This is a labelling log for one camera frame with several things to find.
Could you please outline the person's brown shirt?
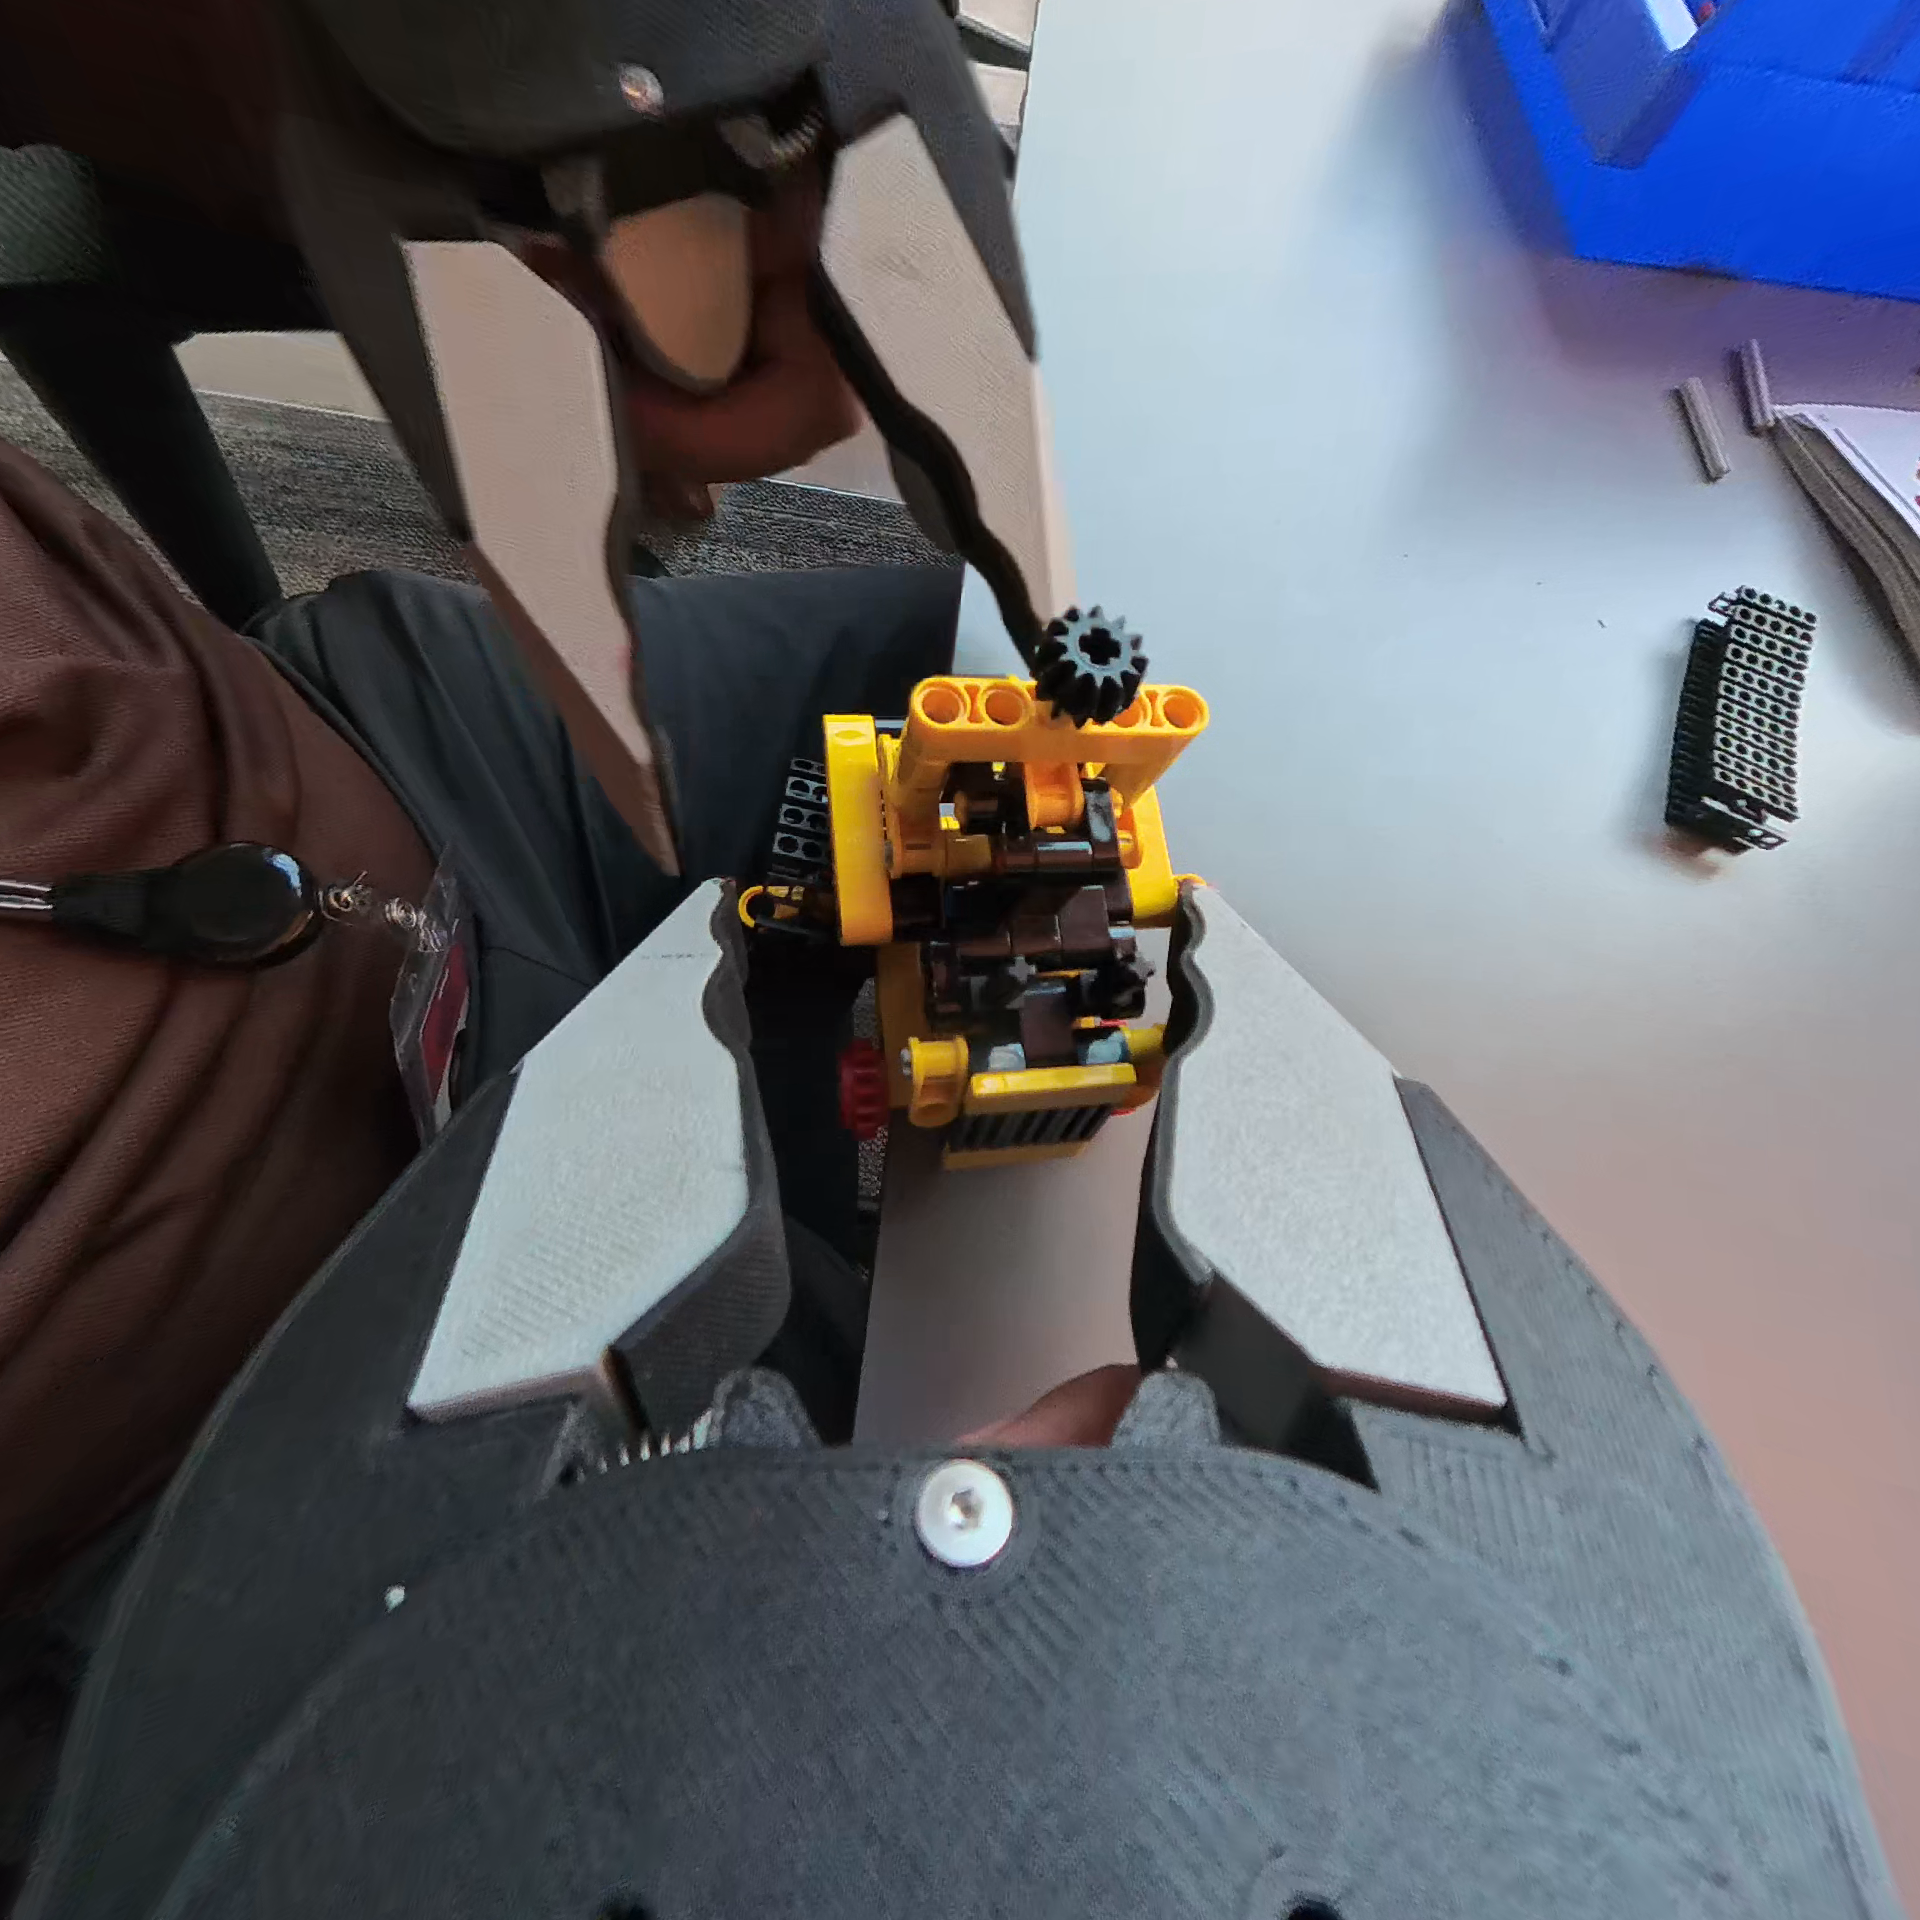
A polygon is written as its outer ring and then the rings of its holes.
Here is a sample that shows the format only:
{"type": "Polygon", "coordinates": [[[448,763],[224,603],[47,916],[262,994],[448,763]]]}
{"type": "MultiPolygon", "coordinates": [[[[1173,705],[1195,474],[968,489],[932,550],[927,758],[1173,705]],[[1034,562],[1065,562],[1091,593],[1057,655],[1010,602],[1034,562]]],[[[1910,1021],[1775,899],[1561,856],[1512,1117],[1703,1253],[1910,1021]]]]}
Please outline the person's brown shirt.
{"type": "MultiPolygon", "coordinates": [[[[3,877],[265,843],[416,902],[424,751],[486,689],[475,598],[357,576],[232,634],[3,449],[3,877]]],[[[412,1157],[399,947],[198,975],[3,932],[3,1620],[157,1489],[251,1340],[412,1157]]]]}

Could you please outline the person's dark trousers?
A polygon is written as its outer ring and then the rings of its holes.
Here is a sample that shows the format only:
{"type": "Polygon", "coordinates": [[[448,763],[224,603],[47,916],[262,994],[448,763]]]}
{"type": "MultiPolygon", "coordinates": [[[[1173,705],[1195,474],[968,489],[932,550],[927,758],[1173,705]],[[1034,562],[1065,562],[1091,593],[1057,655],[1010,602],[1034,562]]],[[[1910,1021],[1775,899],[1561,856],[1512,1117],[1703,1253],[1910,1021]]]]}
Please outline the person's dark trousers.
{"type": "Polygon", "coordinates": [[[894,714],[949,671],[962,573],[634,579],[629,596],[681,880],[586,774],[481,589],[357,573],[245,630],[453,862],[473,941],[453,1099],[515,1069],[692,884],[764,873],[789,761],[822,754],[822,718],[894,714]]]}

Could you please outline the lego instruction booklet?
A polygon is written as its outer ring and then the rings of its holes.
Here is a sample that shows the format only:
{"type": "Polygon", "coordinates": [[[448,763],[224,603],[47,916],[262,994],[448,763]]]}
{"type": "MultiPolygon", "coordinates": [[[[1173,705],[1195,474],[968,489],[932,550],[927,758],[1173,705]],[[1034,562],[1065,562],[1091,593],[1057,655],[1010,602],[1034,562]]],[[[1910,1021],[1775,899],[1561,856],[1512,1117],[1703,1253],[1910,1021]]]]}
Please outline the lego instruction booklet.
{"type": "Polygon", "coordinates": [[[1770,437],[1915,659],[1915,407],[1790,403],[1770,437]]]}

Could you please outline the person's left hand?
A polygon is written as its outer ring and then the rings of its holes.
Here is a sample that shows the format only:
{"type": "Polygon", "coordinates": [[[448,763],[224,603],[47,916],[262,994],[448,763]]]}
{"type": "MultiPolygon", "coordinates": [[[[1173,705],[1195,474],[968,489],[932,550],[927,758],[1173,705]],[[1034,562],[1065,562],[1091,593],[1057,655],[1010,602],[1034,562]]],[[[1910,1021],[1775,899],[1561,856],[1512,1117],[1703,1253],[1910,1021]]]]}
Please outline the person's left hand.
{"type": "Polygon", "coordinates": [[[659,497],[778,476],[862,426],[810,304],[818,230],[810,168],[759,205],[703,194],[611,227],[597,271],[635,357],[628,413],[659,497]]]}

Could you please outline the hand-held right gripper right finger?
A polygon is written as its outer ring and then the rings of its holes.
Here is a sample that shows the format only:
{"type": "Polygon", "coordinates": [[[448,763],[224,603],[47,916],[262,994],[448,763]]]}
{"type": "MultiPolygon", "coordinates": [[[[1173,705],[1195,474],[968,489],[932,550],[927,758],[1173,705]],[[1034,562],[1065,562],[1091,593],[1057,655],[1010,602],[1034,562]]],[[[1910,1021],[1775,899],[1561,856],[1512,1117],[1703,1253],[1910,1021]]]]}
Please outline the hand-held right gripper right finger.
{"type": "Polygon", "coordinates": [[[1186,883],[1138,1174],[1130,1334],[1233,1447],[1356,1487],[1360,1410],[1499,1424],[1508,1393],[1392,1062],[1186,883]]]}

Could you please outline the blue storage bin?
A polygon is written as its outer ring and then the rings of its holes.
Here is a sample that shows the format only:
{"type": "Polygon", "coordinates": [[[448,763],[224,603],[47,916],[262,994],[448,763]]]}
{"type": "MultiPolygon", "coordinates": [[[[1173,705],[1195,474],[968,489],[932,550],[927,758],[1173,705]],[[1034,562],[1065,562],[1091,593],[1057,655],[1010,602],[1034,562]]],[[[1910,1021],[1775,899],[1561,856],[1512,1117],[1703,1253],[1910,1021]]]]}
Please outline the blue storage bin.
{"type": "Polygon", "coordinates": [[[1915,5],[1445,5],[1435,27],[1527,249],[1915,301],[1915,5]]]}

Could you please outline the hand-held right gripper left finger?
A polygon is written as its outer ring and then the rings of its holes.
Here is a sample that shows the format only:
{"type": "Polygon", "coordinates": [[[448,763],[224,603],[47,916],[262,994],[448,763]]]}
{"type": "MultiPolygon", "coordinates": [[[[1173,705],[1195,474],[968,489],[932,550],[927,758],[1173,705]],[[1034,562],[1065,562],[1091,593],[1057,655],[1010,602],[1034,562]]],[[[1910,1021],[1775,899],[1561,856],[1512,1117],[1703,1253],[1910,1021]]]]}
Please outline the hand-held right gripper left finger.
{"type": "Polygon", "coordinates": [[[426,1424],[586,1400],[688,1437],[789,1308],[731,883],[699,884],[515,1069],[409,1393],[426,1424]]]}

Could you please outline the black chair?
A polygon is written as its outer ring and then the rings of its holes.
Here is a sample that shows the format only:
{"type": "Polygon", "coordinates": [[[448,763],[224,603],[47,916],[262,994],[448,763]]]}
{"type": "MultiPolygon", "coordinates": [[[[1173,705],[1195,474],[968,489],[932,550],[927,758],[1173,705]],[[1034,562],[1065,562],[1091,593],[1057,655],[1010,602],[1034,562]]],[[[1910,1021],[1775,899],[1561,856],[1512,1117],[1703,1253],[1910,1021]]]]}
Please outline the black chair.
{"type": "Polygon", "coordinates": [[[59,148],[3,148],[3,357],[227,626],[281,586],[176,347],[325,326],[293,246],[214,230],[59,148]]]}

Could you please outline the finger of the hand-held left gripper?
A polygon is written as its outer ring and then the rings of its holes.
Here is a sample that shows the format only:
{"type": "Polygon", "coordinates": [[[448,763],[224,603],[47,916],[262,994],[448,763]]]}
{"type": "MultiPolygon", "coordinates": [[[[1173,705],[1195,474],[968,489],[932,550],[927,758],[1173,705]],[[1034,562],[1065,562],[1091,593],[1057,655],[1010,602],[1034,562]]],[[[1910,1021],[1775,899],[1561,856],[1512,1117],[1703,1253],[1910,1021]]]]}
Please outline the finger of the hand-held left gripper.
{"type": "Polygon", "coordinates": [[[811,308],[912,521],[988,593],[1030,664],[1077,603],[1017,231],[993,128],[961,187],[912,115],[835,150],[811,308]]]}
{"type": "Polygon", "coordinates": [[[669,786],[635,704],[605,347],[501,246],[404,243],[401,261],[459,483],[465,562],[619,821],[659,873],[681,877],[669,786]]]}

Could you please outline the black badge reel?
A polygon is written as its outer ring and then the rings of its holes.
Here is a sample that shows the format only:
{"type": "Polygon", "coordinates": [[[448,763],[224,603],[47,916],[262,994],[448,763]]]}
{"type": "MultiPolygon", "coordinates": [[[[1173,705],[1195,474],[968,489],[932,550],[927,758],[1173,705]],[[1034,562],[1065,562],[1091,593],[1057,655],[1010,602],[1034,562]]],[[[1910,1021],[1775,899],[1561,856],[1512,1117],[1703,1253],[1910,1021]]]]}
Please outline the black badge reel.
{"type": "Polygon", "coordinates": [[[325,932],[443,953],[459,913],[438,896],[412,902],[370,880],[323,880],[265,843],[220,843],[160,870],[3,880],[3,926],[212,975],[259,975],[305,953],[325,932]]]}

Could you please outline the black lego gear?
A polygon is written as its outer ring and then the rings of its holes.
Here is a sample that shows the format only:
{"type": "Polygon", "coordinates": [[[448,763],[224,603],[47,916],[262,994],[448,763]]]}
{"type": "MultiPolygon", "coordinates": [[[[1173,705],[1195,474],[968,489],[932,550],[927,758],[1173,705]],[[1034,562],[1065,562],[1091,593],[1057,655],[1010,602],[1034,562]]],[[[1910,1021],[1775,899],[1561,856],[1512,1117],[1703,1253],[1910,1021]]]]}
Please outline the black lego gear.
{"type": "Polygon", "coordinates": [[[1077,727],[1123,714],[1147,675],[1143,636],[1101,603],[1051,619],[1030,648],[1034,700],[1077,727]]]}

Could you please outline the black lego tread piece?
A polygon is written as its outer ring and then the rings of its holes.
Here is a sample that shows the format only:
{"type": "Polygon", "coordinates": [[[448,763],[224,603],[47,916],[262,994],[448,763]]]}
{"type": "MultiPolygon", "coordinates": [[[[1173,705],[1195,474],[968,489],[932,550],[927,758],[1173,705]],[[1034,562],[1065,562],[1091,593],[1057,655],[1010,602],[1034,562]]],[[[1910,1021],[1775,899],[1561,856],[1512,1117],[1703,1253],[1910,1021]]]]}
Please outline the black lego tread piece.
{"type": "Polygon", "coordinates": [[[1665,828],[1726,856],[1800,821],[1800,723],[1817,619],[1751,586],[1690,626],[1669,748],[1665,828]]]}

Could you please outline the clear badge holder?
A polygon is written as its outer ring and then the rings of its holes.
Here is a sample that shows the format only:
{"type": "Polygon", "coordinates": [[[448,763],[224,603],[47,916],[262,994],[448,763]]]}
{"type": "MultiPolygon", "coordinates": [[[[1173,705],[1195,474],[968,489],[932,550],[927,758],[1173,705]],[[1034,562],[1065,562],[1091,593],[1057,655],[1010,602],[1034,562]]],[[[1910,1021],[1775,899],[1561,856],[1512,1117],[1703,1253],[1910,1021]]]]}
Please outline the clear badge holder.
{"type": "Polygon", "coordinates": [[[389,1037],[416,1144],[432,1147],[459,1103],[475,990],[473,921],[451,854],[441,856],[424,899],[389,904],[389,932],[401,938],[389,1037]]]}

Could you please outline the yellow black lego vehicle model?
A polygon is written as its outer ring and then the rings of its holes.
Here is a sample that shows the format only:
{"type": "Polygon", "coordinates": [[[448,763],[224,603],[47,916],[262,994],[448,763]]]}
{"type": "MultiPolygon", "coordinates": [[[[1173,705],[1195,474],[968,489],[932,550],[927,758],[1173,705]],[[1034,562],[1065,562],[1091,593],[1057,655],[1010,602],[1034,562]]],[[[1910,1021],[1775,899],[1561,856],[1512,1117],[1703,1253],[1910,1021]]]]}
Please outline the yellow black lego vehicle model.
{"type": "Polygon", "coordinates": [[[1138,938],[1182,902],[1159,782],[1207,723],[1178,684],[1071,724],[987,675],[822,718],[736,918],[764,947],[851,953],[874,990],[872,1033],[835,1052],[851,1139],[906,1128],[943,1170],[1051,1164],[1159,1091],[1138,938]]]}

